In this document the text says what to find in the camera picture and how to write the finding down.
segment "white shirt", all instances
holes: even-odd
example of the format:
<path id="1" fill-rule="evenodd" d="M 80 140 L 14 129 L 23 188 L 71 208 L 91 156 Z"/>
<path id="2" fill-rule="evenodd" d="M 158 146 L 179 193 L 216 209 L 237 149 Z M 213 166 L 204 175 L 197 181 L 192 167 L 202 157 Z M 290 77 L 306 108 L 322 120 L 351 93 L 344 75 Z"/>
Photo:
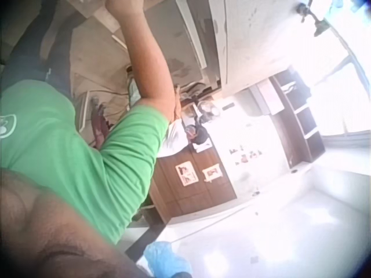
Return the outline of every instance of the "white shirt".
<path id="1" fill-rule="evenodd" d="M 158 153 L 158 158 L 175 155 L 188 145 L 187 133 L 181 119 L 169 125 L 168 133 L 162 142 L 162 147 Z"/>

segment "white wall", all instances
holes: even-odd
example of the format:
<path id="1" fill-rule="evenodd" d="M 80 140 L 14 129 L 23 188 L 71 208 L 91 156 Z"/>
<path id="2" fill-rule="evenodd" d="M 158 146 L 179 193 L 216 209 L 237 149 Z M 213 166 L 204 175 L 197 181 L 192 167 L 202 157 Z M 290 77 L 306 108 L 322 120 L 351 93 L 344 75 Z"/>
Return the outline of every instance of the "white wall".
<path id="1" fill-rule="evenodd" d="M 269 116 L 259 116 L 259 109 L 249 91 L 244 90 L 234 96 L 214 101 L 220 110 L 231 103 L 235 106 L 222 111 L 220 119 L 206 124 L 205 127 L 237 197 L 245 197 L 289 172 L 289 167 L 272 120 Z M 240 145 L 248 150 L 260 150 L 263 154 L 247 164 L 236 166 L 229 149 Z"/>
<path id="2" fill-rule="evenodd" d="M 314 187 L 370 214 L 370 152 L 368 148 L 328 148 L 312 170 Z"/>

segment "wooden cabinet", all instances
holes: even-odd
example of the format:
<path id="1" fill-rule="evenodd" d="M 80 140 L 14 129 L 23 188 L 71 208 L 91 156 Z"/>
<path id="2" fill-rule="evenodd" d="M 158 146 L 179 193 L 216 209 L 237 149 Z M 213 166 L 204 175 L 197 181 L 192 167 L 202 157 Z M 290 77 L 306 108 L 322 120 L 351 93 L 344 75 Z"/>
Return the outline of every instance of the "wooden cabinet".
<path id="1" fill-rule="evenodd" d="M 184 186 L 176 166 L 187 161 L 192 163 L 199 181 Z M 220 165 L 223 176 L 206 182 L 202 170 L 216 164 Z M 215 147 L 196 153 L 191 145 L 176 155 L 157 159 L 150 195 L 164 223 L 172 217 L 195 213 L 237 198 Z"/>
<path id="2" fill-rule="evenodd" d="M 270 81 L 285 107 L 271 119 L 281 138 L 290 167 L 302 161 L 315 161 L 325 152 L 325 146 L 307 104 L 311 96 L 310 88 L 293 70 L 280 72 L 270 77 Z"/>

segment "green t-shirt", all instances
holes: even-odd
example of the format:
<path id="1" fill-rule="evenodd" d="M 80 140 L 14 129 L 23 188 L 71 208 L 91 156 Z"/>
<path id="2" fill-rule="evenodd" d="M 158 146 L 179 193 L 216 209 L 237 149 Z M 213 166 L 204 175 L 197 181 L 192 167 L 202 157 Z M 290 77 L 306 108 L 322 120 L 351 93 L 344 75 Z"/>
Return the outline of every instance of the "green t-shirt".
<path id="1" fill-rule="evenodd" d="M 1 167 L 51 189 L 116 244 L 147 196 L 167 128 L 157 110 L 137 106 L 98 151 L 76 131 L 70 100 L 22 81 L 2 93 Z"/>

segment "sticker on wall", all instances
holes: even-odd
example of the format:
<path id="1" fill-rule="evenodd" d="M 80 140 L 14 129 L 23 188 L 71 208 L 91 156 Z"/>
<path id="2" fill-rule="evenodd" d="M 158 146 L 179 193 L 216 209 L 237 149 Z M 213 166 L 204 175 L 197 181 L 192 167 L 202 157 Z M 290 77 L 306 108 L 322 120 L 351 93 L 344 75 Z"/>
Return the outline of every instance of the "sticker on wall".
<path id="1" fill-rule="evenodd" d="M 236 166 L 250 163 L 252 160 L 259 158 L 263 154 L 262 151 L 258 149 L 246 149 L 246 147 L 242 145 L 230 148 L 229 152 Z"/>
<path id="2" fill-rule="evenodd" d="M 176 171 L 178 172 L 181 183 L 184 186 L 198 182 L 197 174 L 190 161 L 187 161 L 178 166 L 175 166 L 175 168 L 176 168 Z"/>
<path id="3" fill-rule="evenodd" d="M 202 170 L 203 174 L 205 175 L 205 181 L 211 182 L 212 180 L 215 180 L 216 178 L 220 178 L 223 176 L 223 173 L 220 170 L 220 165 L 216 164 L 210 168 Z"/>

